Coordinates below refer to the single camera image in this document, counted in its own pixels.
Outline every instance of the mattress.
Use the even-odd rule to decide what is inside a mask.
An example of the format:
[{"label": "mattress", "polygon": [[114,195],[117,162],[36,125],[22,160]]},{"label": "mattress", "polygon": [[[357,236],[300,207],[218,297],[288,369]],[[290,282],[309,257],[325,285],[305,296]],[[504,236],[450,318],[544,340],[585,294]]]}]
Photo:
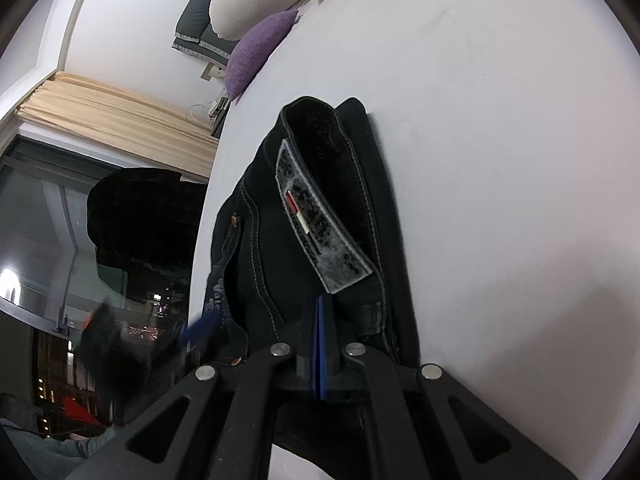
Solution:
[{"label": "mattress", "polygon": [[423,362],[600,480],[640,421],[640,56],[603,0],[312,0],[233,102],[216,214],[280,108],[365,105]]}]

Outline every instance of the bed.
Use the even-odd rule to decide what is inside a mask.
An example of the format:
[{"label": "bed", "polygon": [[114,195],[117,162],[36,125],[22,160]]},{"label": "bed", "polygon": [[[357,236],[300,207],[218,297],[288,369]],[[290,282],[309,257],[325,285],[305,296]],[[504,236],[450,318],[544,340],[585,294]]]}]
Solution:
[{"label": "bed", "polygon": [[217,211],[302,95],[356,96],[369,113],[422,361],[580,480],[603,478],[640,421],[640,56],[606,3],[306,4],[228,112],[192,320]]}]

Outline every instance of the person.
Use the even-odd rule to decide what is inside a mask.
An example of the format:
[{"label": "person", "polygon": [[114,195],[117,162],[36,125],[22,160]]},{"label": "person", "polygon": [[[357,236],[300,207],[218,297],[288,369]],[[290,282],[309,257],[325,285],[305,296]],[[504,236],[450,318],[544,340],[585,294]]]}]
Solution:
[{"label": "person", "polygon": [[0,425],[37,480],[64,480],[118,432],[110,426],[99,436],[87,438],[72,433],[68,440],[60,441],[41,438],[6,418],[0,418]]}]

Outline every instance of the triangular cutout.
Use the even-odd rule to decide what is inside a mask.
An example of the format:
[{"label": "triangular cutout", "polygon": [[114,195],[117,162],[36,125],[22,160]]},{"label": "triangular cutout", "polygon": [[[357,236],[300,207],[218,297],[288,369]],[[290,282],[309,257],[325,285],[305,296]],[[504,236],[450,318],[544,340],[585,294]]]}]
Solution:
[{"label": "triangular cutout", "polygon": [[457,397],[449,397],[453,412],[476,462],[484,464],[506,453],[511,443]]},{"label": "triangular cutout", "polygon": [[158,415],[146,428],[127,442],[127,449],[159,464],[166,457],[180,422],[189,407],[189,399],[181,397]]}]

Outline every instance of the metal bolt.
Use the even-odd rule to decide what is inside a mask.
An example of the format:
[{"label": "metal bolt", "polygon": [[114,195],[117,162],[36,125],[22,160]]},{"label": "metal bolt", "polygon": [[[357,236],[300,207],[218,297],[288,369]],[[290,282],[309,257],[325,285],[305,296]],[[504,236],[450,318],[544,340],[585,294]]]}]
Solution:
[{"label": "metal bolt", "polygon": [[435,364],[428,364],[422,367],[420,373],[425,379],[430,379],[432,381],[439,379],[442,377],[442,368]]},{"label": "metal bolt", "polygon": [[216,369],[213,366],[204,365],[196,370],[196,379],[199,381],[208,381],[216,376]]},{"label": "metal bolt", "polygon": [[291,347],[286,343],[276,343],[271,347],[271,355],[281,357],[291,352]]},{"label": "metal bolt", "polygon": [[367,347],[362,343],[349,343],[347,346],[345,346],[344,350],[350,356],[356,357],[359,355],[363,355],[364,352],[367,351]]}]

